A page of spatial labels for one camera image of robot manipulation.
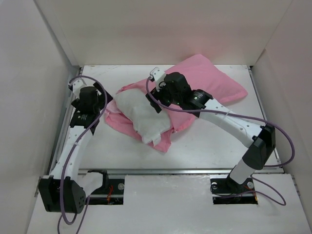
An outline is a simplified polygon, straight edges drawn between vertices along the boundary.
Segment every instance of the table top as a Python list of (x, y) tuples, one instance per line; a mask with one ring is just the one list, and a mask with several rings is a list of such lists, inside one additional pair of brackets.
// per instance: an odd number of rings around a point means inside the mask
[[(79, 233), (87, 234), (310, 234), (290, 175), (254, 175), (285, 198), (280, 206), (258, 195), (258, 205), (214, 205), (208, 175), (132, 175), (125, 179), (123, 205), (89, 206)], [(269, 187), (255, 181), (255, 189), (281, 201)], [(60, 213), (45, 211), (38, 196), (28, 234), (55, 234)], [(74, 234), (61, 222), (62, 234)]]
[[(94, 77), (114, 95), (122, 86), (147, 78), (156, 66), (167, 70), (172, 65), (85, 66), (83, 75)], [(217, 65), (217, 68), (249, 93), (243, 100), (227, 107), (239, 114), (263, 117), (248, 67)], [(80, 168), (229, 169), (247, 150), (235, 137), (202, 119), (197, 119), (187, 130), (173, 134), (171, 140), (168, 152), (162, 153), (115, 131), (102, 119), (85, 150)], [(272, 154), (267, 165), (276, 163), (276, 156)]]

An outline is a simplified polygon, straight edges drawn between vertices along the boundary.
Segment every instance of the white panel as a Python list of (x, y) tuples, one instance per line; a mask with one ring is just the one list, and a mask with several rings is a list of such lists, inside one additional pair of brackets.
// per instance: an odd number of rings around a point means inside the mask
[(292, 0), (49, 1), (83, 66), (175, 64), (197, 53), (253, 65)]
[(69, 76), (32, 0), (0, 0), (0, 227), (21, 234), (51, 155)]
[[(83, 74), (98, 79), (113, 95), (122, 86), (148, 77), (149, 72), (156, 66), (163, 70), (171, 67), (171, 65), (85, 66)], [(236, 113), (262, 117), (247, 66), (220, 65), (217, 68), (240, 83), (249, 93), (246, 98), (232, 103), (228, 108)], [(171, 147), (164, 154), (113, 130), (101, 120), (86, 147), (80, 168), (232, 168), (247, 150), (235, 137), (202, 119), (197, 119), (187, 130), (173, 134), (171, 140)], [(275, 155), (272, 155), (267, 164), (276, 163)]]
[[(127, 176), (124, 205), (89, 206), (82, 234), (310, 234), (290, 175), (255, 175), (284, 196), (277, 205), (258, 196), (258, 205), (213, 205), (208, 176)], [(280, 200), (255, 181), (255, 188)], [(55, 234), (59, 213), (45, 211), (41, 197), (28, 234)], [(62, 234), (76, 233), (61, 222)]]
[[(295, 175), (306, 214), (312, 225), (312, 1), (293, 1), (266, 52), (254, 67), (255, 82), (269, 119), (294, 139), (296, 158), (286, 167)], [(277, 149), (286, 161), (290, 149), (283, 137)]]

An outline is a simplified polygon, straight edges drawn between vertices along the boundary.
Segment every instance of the white cloth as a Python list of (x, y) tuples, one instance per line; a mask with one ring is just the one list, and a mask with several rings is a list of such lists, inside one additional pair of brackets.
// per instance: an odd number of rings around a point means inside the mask
[(158, 114), (139, 89), (122, 91), (114, 99), (118, 109), (132, 121), (134, 130), (140, 134), (144, 144), (159, 144), (160, 134), (171, 128), (167, 112), (161, 111)]

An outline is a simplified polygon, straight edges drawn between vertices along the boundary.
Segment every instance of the pink cloth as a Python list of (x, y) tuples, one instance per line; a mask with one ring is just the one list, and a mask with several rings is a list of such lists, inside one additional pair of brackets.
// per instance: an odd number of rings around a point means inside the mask
[[(172, 72), (180, 72), (183, 74), (192, 90), (202, 89), (211, 94), (222, 104), (239, 100), (248, 94), (240, 84), (219, 71), (209, 59), (202, 55), (194, 55), (166, 71), (167, 74)], [(145, 84), (146, 79), (124, 86), (117, 93), (127, 89), (138, 88), (146, 94)], [(154, 87), (155, 84), (150, 82), (150, 90)], [(188, 113), (168, 110), (163, 111), (167, 111), (172, 128), (161, 134), (161, 142), (158, 145), (153, 146), (152, 143), (148, 145), (156, 150), (167, 152), (171, 145), (171, 134), (188, 128), (196, 117)], [(141, 136), (133, 129), (132, 122), (116, 107), (114, 100), (107, 106), (105, 121), (113, 129), (141, 141)]]

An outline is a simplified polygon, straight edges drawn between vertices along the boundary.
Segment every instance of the purple cable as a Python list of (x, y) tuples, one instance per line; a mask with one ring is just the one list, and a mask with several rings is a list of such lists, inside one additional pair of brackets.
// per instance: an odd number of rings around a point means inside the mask
[[(87, 209), (88, 209), (89, 202), (90, 202), (90, 196), (88, 196), (88, 198), (87, 198), (86, 207), (84, 208), (84, 212), (83, 212), (81, 221), (80, 221), (80, 223), (79, 223), (79, 227), (78, 227), (78, 229), (77, 229), (77, 231), (76, 231), (76, 234), (78, 234), (79, 231), (80, 231), (80, 228), (81, 228), (81, 226), (82, 226), (82, 222), (83, 222), (84, 217), (85, 217), (85, 215), (86, 215), (86, 213), (87, 213)], [(60, 226), (60, 221), (61, 221), (61, 220), (62, 220), (62, 215), (59, 217), (59, 220), (58, 220), (58, 234), (60, 234), (59, 226)]]
[[(167, 110), (170, 110), (170, 111), (176, 111), (176, 112), (186, 112), (186, 113), (196, 113), (196, 112), (209, 112), (209, 113), (217, 113), (217, 114), (222, 114), (222, 115), (229, 115), (229, 116), (233, 116), (233, 117), (237, 117), (237, 118), (246, 118), (246, 119), (252, 119), (252, 120), (257, 120), (257, 121), (261, 121), (261, 122), (264, 122), (264, 123), (268, 123), (272, 126), (274, 126), (275, 128), (277, 128), (285, 137), (286, 139), (288, 140), (290, 146), (291, 146), (291, 149), (292, 149), (292, 155), (290, 157), (290, 159), (284, 163), (281, 163), (281, 164), (277, 164), (277, 165), (270, 165), (270, 166), (265, 166), (265, 167), (282, 167), (282, 166), (285, 166), (287, 164), (289, 164), (291, 161), (293, 161), (294, 159), (294, 155), (295, 155), (295, 149), (294, 149), (294, 145), (293, 145), (293, 141), (292, 139), (289, 137), (289, 135), (281, 128), (279, 127), (278, 125), (276, 125), (275, 123), (272, 123), (268, 120), (265, 120), (265, 119), (261, 119), (261, 118), (257, 118), (257, 117), (251, 117), (251, 116), (244, 116), (244, 115), (238, 115), (238, 114), (232, 114), (232, 113), (227, 113), (227, 112), (223, 112), (223, 111), (214, 111), (214, 110), (179, 110), (179, 109), (175, 109), (175, 108), (171, 108), (171, 107), (168, 107), (168, 106), (165, 106), (163, 105), (162, 103), (160, 103), (158, 100), (156, 100), (153, 95), (151, 94), (149, 88), (148, 88), (148, 83), (149, 81), (152, 80), (152, 77), (148, 77), (147, 80), (146, 80), (146, 85), (145, 85), (145, 88), (146, 88), (146, 91), (147, 91), (147, 94), (150, 96), (150, 98), (155, 102), (157, 103), (159, 106), (167, 109)], [(254, 180), (268, 186), (269, 188), (271, 188), (272, 190), (274, 190), (283, 200), (284, 203), (281, 203), (273, 198), (271, 198), (270, 196), (264, 194), (263, 192), (259, 192), (259, 191), (246, 191), (246, 192), (243, 192), (243, 193), (240, 193), (240, 194), (235, 194), (235, 195), (229, 195), (229, 196), (222, 196), (222, 198), (231, 198), (231, 197), (237, 197), (237, 196), (241, 196), (243, 194), (248, 194), (248, 193), (258, 193), (258, 194), (261, 194), (265, 197), (267, 197), (268, 199), (276, 202), (277, 204), (281, 205), (281, 206), (286, 206), (286, 200), (284, 199), (284, 197), (282, 196), (282, 194), (277, 191), (275, 188), (273, 188), (271, 185), (259, 180), (259, 179), (256, 179), (254, 178), (252, 175), (251, 175), (251, 178), (253, 178)]]
[(214, 110), (179, 110), (179, 109), (175, 109), (175, 108), (171, 108), (171, 107), (168, 107), (168, 106), (165, 106), (163, 105), (162, 103), (160, 103), (159, 101), (157, 101), (153, 95), (151, 94), (149, 88), (148, 88), (148, 83), (149, 81), (152, 79), (152, 77), (148, 77), (147, 80), (146, 80), (146, 91), (147, 91), (147, 94), (150, 96), (150, 98), (155, 102), (157, 103), (159, 106), (167, 109), (167, 110), (170, 110), (170, 111), (176, 111), (176, 112), (186, 112), (186, 113), (197, 113), (197, 112), (209, 112), (209, 113), (216, 113), (216, 114), (222, 114), (222, 115), (228, 115), (228, 116), (233, 116), (233, 117), (237, 117), (237, 118), (246, 118), (246, 119), (252, 119), (252, 120), (256, 120), (256, 121), (260, 121), (260, 122), (264, 122), (264, 123), (268, 123), (272, 126), (274, 126), (275, 128), (277, 128), (285, 137), (286, 139), (288, 140), (290, 146), (291, 146), (291, 149), (292, 149), (292, 155), (290, 157), (290, 159), (287, 161), (287, 162), (284, 162), (284, 163), (281, 163), (281, 164), (276, 164), (276, 165), (269, 165), (269, 166), (265, 166), (265, 167), (282, 167), (282, 166), (285, 166), (287, 164), (289, 164), (291, 161), (293, 161), (294, 159), (294, 154), (295, 154), (295, 149), (294, 149), (294, 145), (293, 145), (293, 141), (292, 139), (290, 138), (290, 136), (281, 128), (279, 127), (277, 124), (275, 123), (272, 123), (268, 120), (265, 120), (265, 119), (262, 119), (262, 118), (257, 118), (257, 117), (251, 117), (251, 116), (244, 116), (244, 115), (238, 115), (238, 114), (232, 114), (232, 113), (227, 113), (227, 112), (223, 112), (223, 111), (214, 111)]
[[(100, 114), (98, 115), (98, 117), (89, 125), (89, 127), (87, 127), (81, 134), (80, 136), (78, 136), (77, 140), (75, 141), (75, 143), (78, 143), (81, 138), (83, 137), (83, 135), (86, 134), (86, 132), (88, 132), (90, 130), (90, 128), (101, 118), (101, 116), (104, 114), (104, 111), (106, 109), (106, 106), (107, 106), (107, 93), (103, 87), (103, 85), (98, 82), (96, 79), (92, 78), (92, 77), (89, 77), (89, 76), (76, 76), (74, 78), (72, 78), (69, 83), (71, 84), (74, 80), (78, 79), (78, 78), (87, 78), (87, 79), (90, 79), (90, 80), (93, 80), (95, 82), (97, 82), (99, 84), (99, 86), (102, 88), (102, 90), (104, 91), (104, 96), (105, 96), (105, 103), (104, 103), (104, 108), (103, 110), (100, 112)], [(66, 213), (65, 213), (65, 208), (64, 208), (64, 177), (65, 177), (65, 172), (66, 172), (66, 168), (67, 168), (67, 164), (70, 160), (70, 157), (72, 156), (74, 150), (76, 148), (76, 144), (73, 145), (72, 149), (70, 150), (68, 156), (67, 156), (67, 159), (64, 163), (64, 166), (63, 166), (63, 170), (62, 170), (62, 174), (61, 174), (61, 177), (60, 177), (60, 185), (59, 185), (59, 201), (60, 201), (60, 211), (61, 211), (61, 217), (63, 217), (64, 219), (64, 222), (67, 224), (67, 225), (72, 225), (77, 217), (77, 214), (75, 214), (74, 218), (72, 221), (69, 221), (66, 217)]]

